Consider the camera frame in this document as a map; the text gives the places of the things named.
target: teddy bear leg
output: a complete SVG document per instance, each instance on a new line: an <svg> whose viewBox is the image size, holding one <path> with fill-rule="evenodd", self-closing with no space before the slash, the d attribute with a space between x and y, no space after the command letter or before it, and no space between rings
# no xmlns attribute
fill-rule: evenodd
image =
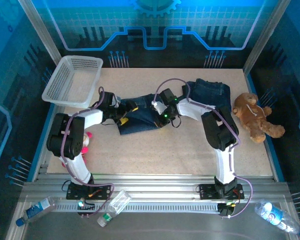
<svg viewBox="0 0 300 240"><path fill-rule="evenodd" d="M265 133L260 129L257 122L249 122L244 128L249 131L250 138L255 143L262 143L266 139Z"/></svg>
<svg viewBox="0 0 300 240"><path fill-rule="evenodd" d="M270 137L277 139L285 134L285 128L281 125L274 125L266 120L260 121L260 128Z"/></svg>

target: bottle label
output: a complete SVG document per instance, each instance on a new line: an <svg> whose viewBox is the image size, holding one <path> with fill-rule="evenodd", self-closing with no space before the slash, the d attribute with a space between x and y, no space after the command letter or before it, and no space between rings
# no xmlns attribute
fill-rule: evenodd
<svg viewBox="0 0 300 240"><path fill-rule="evenodd" d="M262 218L267 220L272 225L278 225L281 222L283 215L283 211L272 205L271 212L269 214L262 215Z"/></svg>
<svg viewBox="0 0 300 240"><path fill-rule="evenodd" d="M38 202L36 205L31 206L25 212L26 212L26 215L28 216L28 219L30 219L30 218L33 218L38 213L45 210L49 206L50 206L49 200L46 198L46 199Z"/></svg>
<svg viewBox="0 0 300 240"><path fill-rule="evenodd" d="M103 215L103 218L104 218L107 222L110 222L111 219L112 219L112 217L110 216L109 213L105 213L105 214Z"/></svg>

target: blue wall panel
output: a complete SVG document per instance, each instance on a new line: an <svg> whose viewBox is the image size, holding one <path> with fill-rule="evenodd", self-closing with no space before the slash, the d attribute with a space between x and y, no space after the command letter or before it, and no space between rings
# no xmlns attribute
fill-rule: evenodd
<svg viewBox="0 0 300 240"><path fill-rule="evenodd" d="M120 62L111 64L108 58L113 57L110 51L124 51L129 66L136 68L241 68L276 3L276 0L34 2L63 55L95 56L103 59L105 67L121 67Z"/></svg>

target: pink toy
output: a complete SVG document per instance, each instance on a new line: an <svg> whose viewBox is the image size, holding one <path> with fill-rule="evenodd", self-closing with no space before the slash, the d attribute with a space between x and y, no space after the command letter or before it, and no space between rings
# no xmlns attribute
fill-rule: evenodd
<svg viewBox="0 0 300 240"><path fill-rule="evenodd" d="M92 138L91 132L87 131L83 134L83 147L81 149L81 155L85 164L87 163L85 154L89 151L88 145L89 145L90 138Z"/></svg>

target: glass panel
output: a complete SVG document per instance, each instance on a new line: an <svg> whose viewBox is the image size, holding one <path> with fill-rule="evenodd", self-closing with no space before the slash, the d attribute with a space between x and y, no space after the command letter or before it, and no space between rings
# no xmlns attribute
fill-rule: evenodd
<svg viewBox="0 0 300 240"><path fill-rule="evenodd" d="M270 106L268 121L285 128L272 139L284 178L300 192L300 0L290 2L251 70L260 104Z"/></svg>
<svg viewBox="0 0 300 240"><path fill-rule="evenodd" d="M242 68L277 0L36 0L63 55L104 67Z"/></svg>
<svg viewBox="0 0 300 240"><path fill-rule="evenodd" d="M41 94L54 69L18 1L0 1L0 239L29 173L12 158L33 161L50 108Z"/></svg>

